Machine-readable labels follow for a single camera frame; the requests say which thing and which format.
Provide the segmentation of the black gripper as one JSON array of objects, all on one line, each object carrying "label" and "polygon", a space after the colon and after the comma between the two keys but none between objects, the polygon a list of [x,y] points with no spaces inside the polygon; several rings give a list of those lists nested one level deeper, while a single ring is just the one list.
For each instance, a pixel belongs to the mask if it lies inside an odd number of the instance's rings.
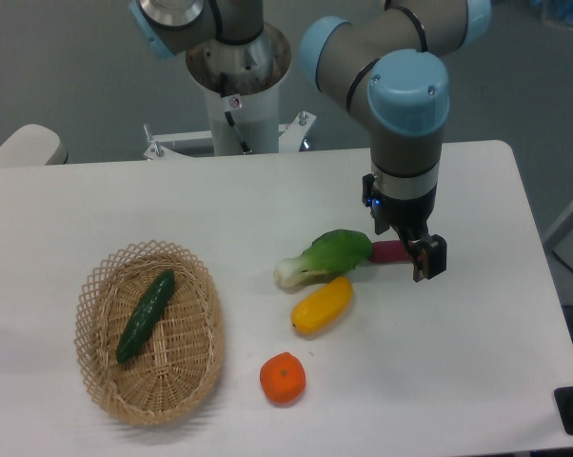
[{"label": "black gripper", "polygon": [[408,248],[413,264],[413,280],[430,280],[446,270],[447,242],[429,235],[427,220],[434,210],[437,187],[414,199],[396,199],[380,193],[371,174],[362,178],[362,203],[369,208],[374,231],[381,235],[393,229]]}]

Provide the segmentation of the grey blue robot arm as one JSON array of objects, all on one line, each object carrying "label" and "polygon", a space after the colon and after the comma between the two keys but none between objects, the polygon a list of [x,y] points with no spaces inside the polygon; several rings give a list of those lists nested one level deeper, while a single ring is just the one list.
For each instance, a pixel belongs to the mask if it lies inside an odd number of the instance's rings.
[{"label": "grey blue robot arm", "polygon": [[278,88],[293,60],[370,136],[363,204],[377,233],[394,230],[416,279],[445,271],[445,240],[429,233],[449,77],[442,56],[482,35],[487,1],[388,1],[355,26],[327,16],[292,50],[260,1],[133,1],[129,12],[160,58],[184,54],[205,92],[216,155],[279,149]]}]

